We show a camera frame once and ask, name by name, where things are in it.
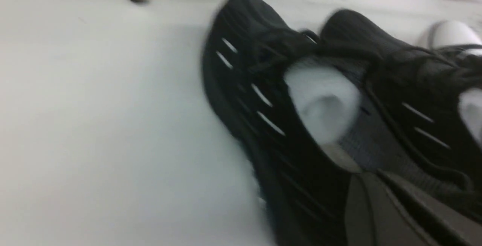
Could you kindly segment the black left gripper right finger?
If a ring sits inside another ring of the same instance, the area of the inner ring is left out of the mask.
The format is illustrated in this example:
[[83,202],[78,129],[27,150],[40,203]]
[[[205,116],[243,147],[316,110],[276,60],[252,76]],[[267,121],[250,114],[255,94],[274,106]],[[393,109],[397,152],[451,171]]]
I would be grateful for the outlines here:
[[396,174],[385,171],[379,171],[378,174],[408,215],[423,229],[423,235],[437,246],[481,245],[481,224]]

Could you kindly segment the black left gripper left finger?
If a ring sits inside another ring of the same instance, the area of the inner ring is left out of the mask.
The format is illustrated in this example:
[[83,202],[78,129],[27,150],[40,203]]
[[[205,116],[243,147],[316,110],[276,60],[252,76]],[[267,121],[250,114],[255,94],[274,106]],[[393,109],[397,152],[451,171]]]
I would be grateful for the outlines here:
[[349,246],[438,246],[392,190],[371,173],[354,174],[348,188],[345,229]]

